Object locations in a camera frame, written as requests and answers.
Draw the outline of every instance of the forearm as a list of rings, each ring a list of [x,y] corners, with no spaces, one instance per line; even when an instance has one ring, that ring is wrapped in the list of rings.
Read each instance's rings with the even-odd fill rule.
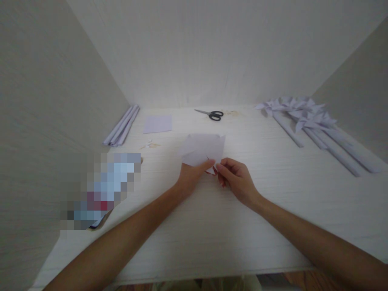
[[[185,197],[177,186],[167,190],[89,245],[45,290],[102,290]]]
[[[356,246],[260,197],[255,211],[316,267],[362,290],[387,290],[387,266]]]

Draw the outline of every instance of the rolled paper tube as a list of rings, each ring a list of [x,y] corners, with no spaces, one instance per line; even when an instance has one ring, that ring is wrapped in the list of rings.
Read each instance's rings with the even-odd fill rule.
[[[280,117],[280,112],[274,111],[273,117],[277,123],[284,129],[284,131],[292,138],[296,145],[300,148],[304,147],[304,144],[300,141],[299,137],[291,130],[290,126]]]
[[[108,137],[103,141],[104,145],[109,145],[110,141],[112,140],[113,136],[116,134],[118,128],[120,125],[124,122],[125,118],[128,116],[128,114],[131,112],[132,106],[129,107],[129,109],[125,112],[125,114],[122,116],[121,120],[116,124],[114,129],[110,132]]]
[[[350,154],[357,162],[359,162],[370,173],[380,173],[381,169],[372,165],[364,156],[358,153],[339,133],[335,131],[324,131],[338,145],[340,145],[348,154]]]
[[[343,156],[341,156],[337,151],[335,151],[333,148],[331,148],[327,143],[325,143],[322,139],[323,132],[320,129],[311,129],[311,132],[315,134],[317,138],[319,138],[322,143],[324,143],[327,147],[327,151],[335,157],[345,168],[349,170],[355,177],[361,177],[360,172],[353,167],[352,164],[350,164],[346,159],[344,159]]]
[[[291,117],[291,119],[295,122],[298,121],[298,119],[292,115],[289,115]],[[320,148],[321,150],[327,150],[327,145],[321,141],[321,139],[319,137],[317,137],[313,131],[308,128],[308,127],[304,127],[303,128],[303,131],[309,136],[309,138],[312,139],[313,142],[315,142],[315,144],[318,146],[318,148]]]
[[[110,143],[112,144],[115,144],[117,143],[118,141],[118,138],[119,136],[121,135],[122,131],[124,130],[124,128],[127,126],[128,124],[128,121],[130,120],[130,118],[132,117],[132,115],[135,113],[136,109],[138,108],[139,106],[136,104],[131,112],[128,114],[128,116],[125,118],[124,122],[120,125],[120,127],[118,128],[116,134],[113,136],[112,140],[110,141]]]
[[[121,146],[124,143],[124,141],[125,141],[125,139],[126,139],[126,137],[128,135],[128,132],[131,129],[132,123],[135,121],[135,118],[136,118],[137,113],[139,112],[139,110],[140,110],[140,108],[138,107],[136,109],[135,113],[132,115],[131,119],[129,120],[127,126],[124,128],[124,131],[123,131],[122,135],[118,139],[118,145],[119,146]]]

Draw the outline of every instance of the black scissors handle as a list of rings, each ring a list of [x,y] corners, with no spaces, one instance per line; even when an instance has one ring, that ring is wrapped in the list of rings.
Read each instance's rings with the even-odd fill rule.
[[[221,116],[224,116],[224,113],[221,111],[212,111],[209,114],[209,118],[214,121],[220,121]]]

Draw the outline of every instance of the left hand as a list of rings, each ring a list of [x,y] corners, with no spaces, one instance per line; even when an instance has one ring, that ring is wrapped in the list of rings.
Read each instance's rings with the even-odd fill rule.
[[[175,186],[181,189],[185,195],[189,196],[194,192],[199,178],[207,169],[214,166],[215,160],[207,160],[199,166],[192,167],[182,163],[181,173]]]

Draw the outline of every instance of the wooden table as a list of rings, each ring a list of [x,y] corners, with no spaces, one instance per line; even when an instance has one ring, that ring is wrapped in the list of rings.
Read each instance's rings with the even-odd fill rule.
[[[266,198],[388,263],[385,163],[353,141],[385,170],[379,174],[362,170],[363,176],[355,178],[303,132],[299,134],[305,147],[298,148],[273,118],[264,117],[253,106],[196,109],[222,110],[225,116],[215,122],[194,108],[140,110],[125,144],[110,152],[140,152],[144,158],[141,183],[113,210],[101,230],[62,232],[34,287],[45,286],[97,237],[171,187],[180,169],[177,151],[189,133],[226,134],[224,157],[245,163]],[[153,114],[172,114],[173,130],[143,134],[146,116]],[[150,139],[160,146],[140,150]],[[221,189],[216,178],[203,175],[194,194],[152,234],[114,283],[308,267],[309,261],[269,223],[238,202],[229,190]]]

